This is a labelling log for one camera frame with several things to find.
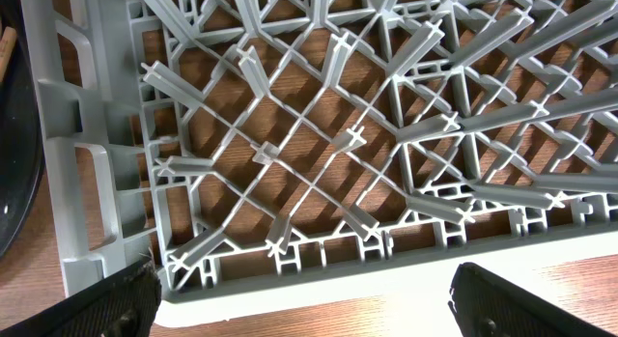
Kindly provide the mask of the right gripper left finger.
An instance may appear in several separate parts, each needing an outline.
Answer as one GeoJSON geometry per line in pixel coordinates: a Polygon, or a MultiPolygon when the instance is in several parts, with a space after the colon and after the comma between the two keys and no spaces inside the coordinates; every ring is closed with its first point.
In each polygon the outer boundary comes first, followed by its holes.
{"type": "Polygon", "coordinates": [[[40,313],[3,336],[148,336],[162,287],[150,259],[141,259],[40,313]]]}

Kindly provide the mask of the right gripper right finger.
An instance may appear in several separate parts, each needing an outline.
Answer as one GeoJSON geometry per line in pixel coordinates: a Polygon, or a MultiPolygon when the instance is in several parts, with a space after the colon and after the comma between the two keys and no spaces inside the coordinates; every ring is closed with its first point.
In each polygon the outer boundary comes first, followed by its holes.
{"type": "Polygon", "coordinates": [[[463,336],[610,334],[471,262],[458,266],[450,296],[448,306],[463,336]]]}

